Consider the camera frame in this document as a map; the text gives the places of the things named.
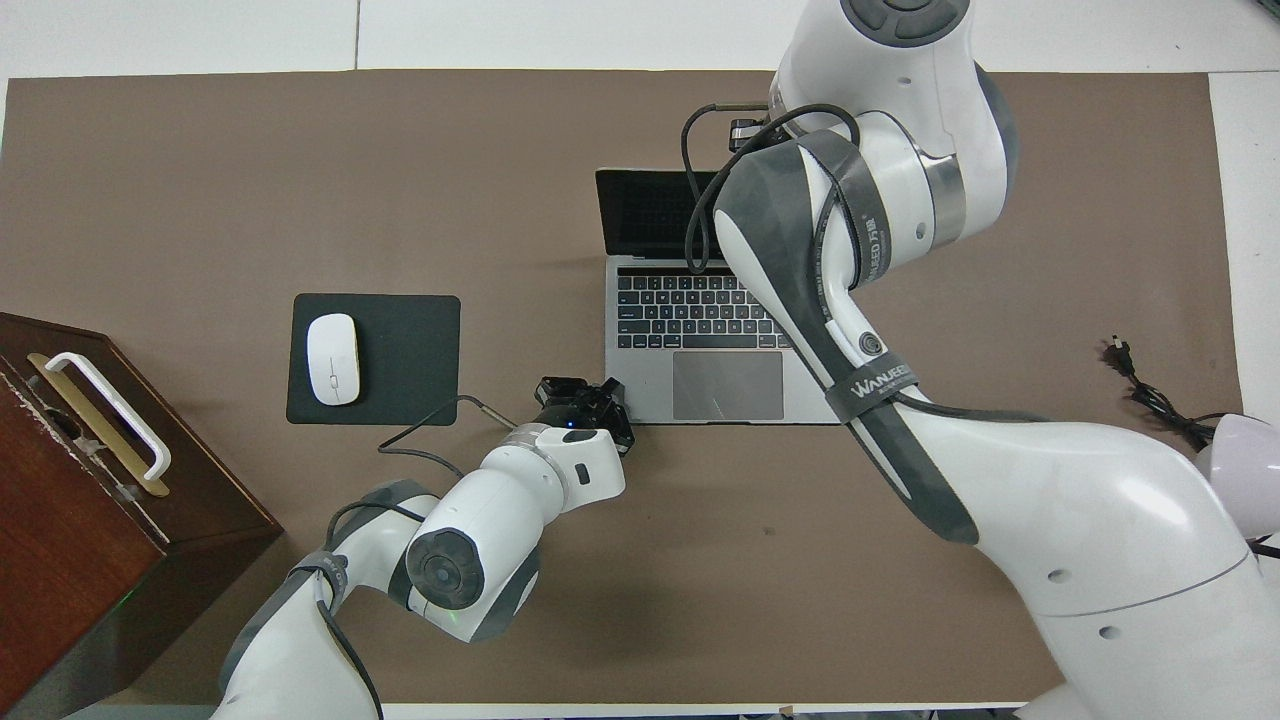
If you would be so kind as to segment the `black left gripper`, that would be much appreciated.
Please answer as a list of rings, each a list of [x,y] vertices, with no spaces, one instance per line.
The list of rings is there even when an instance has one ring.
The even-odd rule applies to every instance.
[[[534,393],[541,410],[535,423],[575,430],[607,430],[621,457],[635,445],[625,388],[614,377],[593,388],[584,378],[544,375]]]

